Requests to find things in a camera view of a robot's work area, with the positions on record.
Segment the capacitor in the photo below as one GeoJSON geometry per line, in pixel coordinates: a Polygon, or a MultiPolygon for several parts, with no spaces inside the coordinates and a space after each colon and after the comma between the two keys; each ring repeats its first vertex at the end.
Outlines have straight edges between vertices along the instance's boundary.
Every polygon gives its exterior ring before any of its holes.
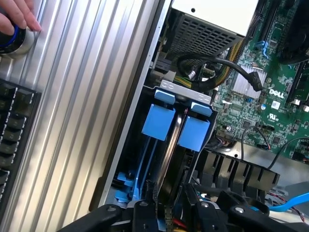
{"type": "Polygon", "coordinates": [[[232,129],[230,125],[223,125],[222,127],[223,127],[223,129],[225,129],[226,131],[231,131],[231,129],[232,129]]]}
{"type": "Polygon", "coordinates": [[[6,35],[0,32],[0,55],[10,58],[18,58],[26,54],[34,43],[34,32],[29,28],[21,29],[14,25],[14,35],[6,35]]]}
{"type": "Polygon", "coordinates": [[[264,110],[266,110],[266,105],[265,104],[260,104],[257,107],[258,112],[262,112],[264,110]]]}

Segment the white label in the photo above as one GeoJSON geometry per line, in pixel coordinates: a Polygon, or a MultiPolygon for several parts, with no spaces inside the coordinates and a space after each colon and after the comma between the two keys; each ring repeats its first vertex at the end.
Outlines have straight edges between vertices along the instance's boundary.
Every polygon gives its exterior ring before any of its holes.
{"type": "Polygon", "coordinates": [[[279,110],[279,107],[280,107],[280,102],[277,102],[277,101],[272,102],[271,108],[279,110]]]}
{"type": "Polygon", "coordinates": [[[272,88],[269,90],[269,94],[275,95],[276,97],[279,97],[279,98],[284,98],[283,93],[273,90],[272,88]]]}
{"type": "Polygon", "coordinates": [[[269,114],[268,116],[267,116],[267,118],[269,119],[269,120],[274,120],[274,121],[279,121],[279,119],[277,118],[277,115],[274,115],[274,114],[269,114]]]}

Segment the sticker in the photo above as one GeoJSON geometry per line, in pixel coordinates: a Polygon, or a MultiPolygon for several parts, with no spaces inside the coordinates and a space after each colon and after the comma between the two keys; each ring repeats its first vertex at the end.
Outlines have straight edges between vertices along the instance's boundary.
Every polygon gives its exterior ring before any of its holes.
{"type": "Polygon", "coordinates": [[[271,108],[279,110],[279,107],[280,107],[280,102],[277,102],[277,101],[272,102],[271,108]]]}

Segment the chip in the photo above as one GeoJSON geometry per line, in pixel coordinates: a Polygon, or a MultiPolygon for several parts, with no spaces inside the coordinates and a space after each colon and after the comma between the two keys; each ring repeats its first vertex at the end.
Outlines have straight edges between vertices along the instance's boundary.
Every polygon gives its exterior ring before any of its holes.
{"type": "Polygon", "coordinates": [[[277,137],[277,136],[274,136],[274,138],[272,139],[272,143],[273,144],[279,144],[279,142],[280,142],[280,138],[277,137]]]}
{"type": "Polygon", "coordinates": [[[242,124],[242,128],[247,129],[250,125],[251,125],[250,122],[244,121],[243,124],[242,124]]]}

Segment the human hand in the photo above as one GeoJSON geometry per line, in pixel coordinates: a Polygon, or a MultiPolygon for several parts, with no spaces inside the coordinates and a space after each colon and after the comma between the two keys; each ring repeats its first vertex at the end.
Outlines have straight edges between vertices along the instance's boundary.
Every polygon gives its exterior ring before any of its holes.
{"type": "MultiPolygon", "coordinates": [[[[9,18],[21,29],[28,26],[31,30],[40,31],[41,26],[33,15],[33,0],[0,0],[0,7],[9,18]]],[[[7,35],[13,35],[15,29],[10,20],[0,14],[0,31],[7,35]]]]}

